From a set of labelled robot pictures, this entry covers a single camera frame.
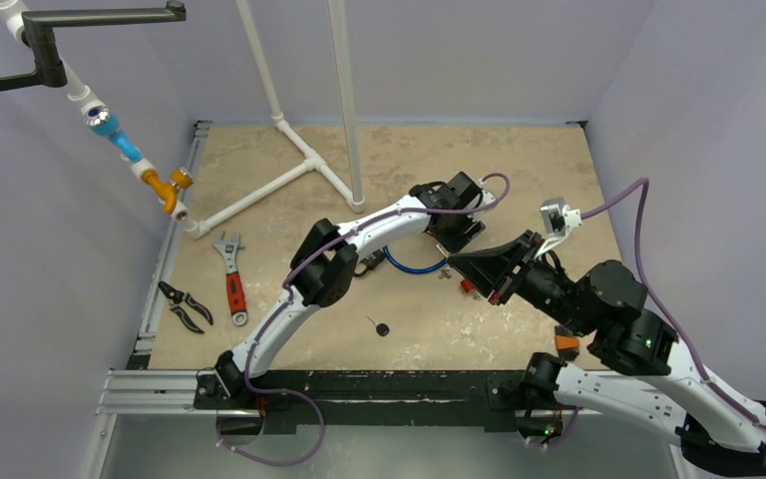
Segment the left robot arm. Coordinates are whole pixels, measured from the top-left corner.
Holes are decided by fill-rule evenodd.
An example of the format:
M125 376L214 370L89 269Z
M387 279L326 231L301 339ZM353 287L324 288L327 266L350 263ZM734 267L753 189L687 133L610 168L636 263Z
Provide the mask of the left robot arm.
M460 172L448 182L413 186L394 204L352 222L316 222L289 263L267 316L213 368L218 394L231 407L256 398L257 381L303 322L349 290L360 259L402 238L427 234L448 252L461 251L484 230L481 216L504 199Z

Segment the black head key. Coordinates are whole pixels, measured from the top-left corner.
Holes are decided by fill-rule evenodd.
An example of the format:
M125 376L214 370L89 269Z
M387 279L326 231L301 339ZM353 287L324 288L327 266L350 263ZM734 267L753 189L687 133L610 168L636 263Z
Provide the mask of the black head key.
M368 317L367 317L367 319L368 319L368 320L369 320L369 322L370 322L370 323L371 323L371 324L374 326L374 328L375 328L375 332L376 332L376 333L377 333L379 336L381 336L381 337L385 337L385 336L387 336L387 335L389 334L389 332L390 332L390 328L389 328L389 326L388 326L386 323L384 323L384 322L378 322L378 321L376 321L376 320L375 320L373 317L371 317L371 316L368 316Z

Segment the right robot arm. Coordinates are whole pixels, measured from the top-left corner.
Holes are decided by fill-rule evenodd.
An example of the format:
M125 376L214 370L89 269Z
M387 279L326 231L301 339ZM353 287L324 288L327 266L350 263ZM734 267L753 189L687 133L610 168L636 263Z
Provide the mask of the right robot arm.
M646 307L647 287L621 262L596 264L579 279L554 254L538 258L542 237L449 257L452 269L489 303L518 296L575 336L602 371L537 352L518 386L529 409L576 406L636 425L677 446L690 464L723 477L766 476L766 401L736 394L693 363L675 328Z

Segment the silver key bunch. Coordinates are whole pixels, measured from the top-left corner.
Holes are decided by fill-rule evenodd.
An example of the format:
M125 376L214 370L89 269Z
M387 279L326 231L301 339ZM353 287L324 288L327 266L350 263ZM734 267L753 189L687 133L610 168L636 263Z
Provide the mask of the silver key bunch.
M439 269L439 279L450 279L453 277L452 269L448 264L445 264Z

